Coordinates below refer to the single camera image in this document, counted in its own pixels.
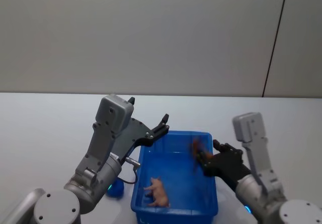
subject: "white wall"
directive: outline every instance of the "white wall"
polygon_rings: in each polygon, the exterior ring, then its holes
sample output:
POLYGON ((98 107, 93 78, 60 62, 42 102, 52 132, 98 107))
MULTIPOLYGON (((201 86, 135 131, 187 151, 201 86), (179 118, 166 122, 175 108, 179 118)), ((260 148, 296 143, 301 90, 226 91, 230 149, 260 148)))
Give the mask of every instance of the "white wall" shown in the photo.
POLYGON ((322 0, 286 0, 265 96, 322 97, 322 0))
POLYGON ((260 96, 282 0, 0 0, 0 91, 260 96))

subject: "blue led light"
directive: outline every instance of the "blue led light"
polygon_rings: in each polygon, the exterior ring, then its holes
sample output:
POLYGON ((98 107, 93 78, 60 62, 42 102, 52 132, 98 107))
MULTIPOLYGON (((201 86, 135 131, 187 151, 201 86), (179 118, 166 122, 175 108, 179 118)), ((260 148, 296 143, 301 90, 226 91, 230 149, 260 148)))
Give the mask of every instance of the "blue led light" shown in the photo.
POLYGON ((250 209, 248 206, 246 206, 246 205, 245 205, 245 209, 246 209, 250 214, 252 214, 252 211, 251 211, 251 209, 250 209))

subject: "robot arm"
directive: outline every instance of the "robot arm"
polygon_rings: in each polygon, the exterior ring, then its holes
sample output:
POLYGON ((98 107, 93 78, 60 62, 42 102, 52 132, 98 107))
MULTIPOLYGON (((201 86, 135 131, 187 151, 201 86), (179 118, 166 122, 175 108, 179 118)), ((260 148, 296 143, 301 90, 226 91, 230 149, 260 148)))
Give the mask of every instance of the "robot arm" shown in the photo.
POLYGON ((149 129, 131 118, 134 98, 129 101, 111 94, 101 100, 93 124, 94 134, 87 153, 63 190, 36 189, 11 210, 2 224, 80 223, 80 215, 92 211, 116 180, 124 162, 139 167, 129 156, 137 146, 152 146, 167 134, 168 114, 149 129))
POLYGON ((217 176, 236 193, 259 223, 318 223, 322 211, 304 200, 287 200, 273 171, 267 151, 267 138, 260 113, 248 113, 233 119, 236 138, 247 151, 251 169, 242 160, 243 152, 213 141, 220 153, 210 159, 199 150, 196 158, 206 176, 217 176))

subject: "white table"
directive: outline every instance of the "white table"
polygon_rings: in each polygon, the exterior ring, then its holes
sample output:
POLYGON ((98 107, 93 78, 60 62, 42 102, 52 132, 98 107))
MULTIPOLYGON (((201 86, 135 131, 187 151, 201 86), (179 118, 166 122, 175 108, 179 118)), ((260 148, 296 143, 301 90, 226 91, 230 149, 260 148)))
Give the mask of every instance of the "white table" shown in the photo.
MULTIPOLYGON (((88 148, 103 96, 0 94, 0 213, 35 187, 64 186, 88 148)), ((322 99, 136 96, 133 117, 154 127, 168 113, 171 130, 207 131, 241 148, 231 119, 251 111, 263 114, 272 165, 287 197, 322 207, 322 99)), ((136 149, 132 157, 137 159, 138 153, 136 149)), ((121 176, 132 175, 124 166, 121 176)), ((214 223, 256 223, 234 193, 216 181, 219 213, 214 223)), ((82 222, 136 223, 132 190, 125 185, 121 200, 103 197, 82 222)))

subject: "blue plastic bin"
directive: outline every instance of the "blue plastic bin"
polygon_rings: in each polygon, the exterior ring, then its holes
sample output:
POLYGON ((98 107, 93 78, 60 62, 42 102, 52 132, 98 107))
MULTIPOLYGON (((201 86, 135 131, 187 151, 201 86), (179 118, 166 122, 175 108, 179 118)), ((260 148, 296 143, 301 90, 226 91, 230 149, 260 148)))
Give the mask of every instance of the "blue plastic bin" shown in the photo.
POLYGON ((131 208, 138 224, 207 224, 218 213, 215 178, 205 177, 194 161, 190 144, 198 138, 212 153, 212 136, 204 132, 169 131, 152 147, 142 147, 138 181, 134 186, 131 208), (170 207, 148 207, 152 202, 143 187, 150 178, 160 177, 170 207))

